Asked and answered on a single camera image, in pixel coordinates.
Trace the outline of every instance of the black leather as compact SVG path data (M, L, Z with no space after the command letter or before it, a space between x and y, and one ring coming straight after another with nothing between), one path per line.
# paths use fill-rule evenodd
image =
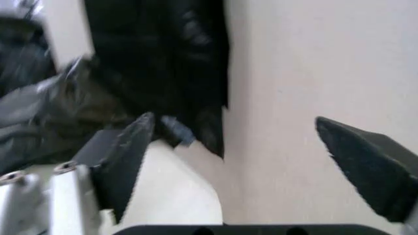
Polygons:
M85 0L85 5L97 57L123 76L100 82L131 112L174 116L223 156L221 109L227 105L229 60L223 1Z

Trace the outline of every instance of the gray trash bag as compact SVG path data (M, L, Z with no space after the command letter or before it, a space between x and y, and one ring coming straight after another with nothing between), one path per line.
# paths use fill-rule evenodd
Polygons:
M70 160L99 129L132 122L79 59L63 73L0 100L0 175Z

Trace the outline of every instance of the white plastic part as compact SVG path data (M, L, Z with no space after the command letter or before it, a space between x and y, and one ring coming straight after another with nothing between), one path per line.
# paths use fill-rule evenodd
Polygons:
M163 141L148 146L137 185L122 223L105 216L103 235L135 225L221 225L219 198L213 187Z
M53 175L50 193L50 235L99 234L101 219L86 166Z
M38 235L47 229L47 202L38 176L0 187L0 235Z

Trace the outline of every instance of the white wall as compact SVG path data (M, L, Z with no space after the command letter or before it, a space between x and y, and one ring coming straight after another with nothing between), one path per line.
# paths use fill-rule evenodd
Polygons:
M225 166L188 157L218 188L227 222L358 223L396 233L328 157L314 118L386 133L418 153L418 2L227 4Z

